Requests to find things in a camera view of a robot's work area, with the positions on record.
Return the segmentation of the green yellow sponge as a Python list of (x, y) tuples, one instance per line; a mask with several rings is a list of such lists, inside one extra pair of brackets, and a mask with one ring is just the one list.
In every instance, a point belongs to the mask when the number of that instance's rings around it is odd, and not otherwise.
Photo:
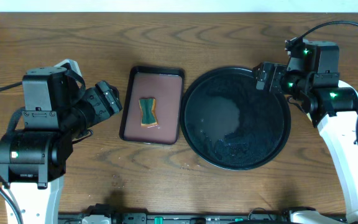
[(158, 125), (155, 114), (156, 102), (155, 98), (141, 98), (139, 100), (142, 127), (148, 128)]

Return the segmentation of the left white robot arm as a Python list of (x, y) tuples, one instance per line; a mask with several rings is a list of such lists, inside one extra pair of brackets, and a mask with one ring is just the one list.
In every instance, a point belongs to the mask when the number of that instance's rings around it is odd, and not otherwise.
[(100, 81), (67, 109), (21, 108), (12, 115), (0, 140), (0, 193), (9, 223), (57, 223), (74, 144), (121, 109), (118, 90)]

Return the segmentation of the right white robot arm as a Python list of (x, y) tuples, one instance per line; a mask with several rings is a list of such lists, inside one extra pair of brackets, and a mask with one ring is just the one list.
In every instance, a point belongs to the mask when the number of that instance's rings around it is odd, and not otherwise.
[(338, 64), (293, 58), (288, 65), (262, 62), (252, 72), (258, 90), (301, 102), (333, 159), (346, 220), (358, 223), (358, 93), (339, 79)]

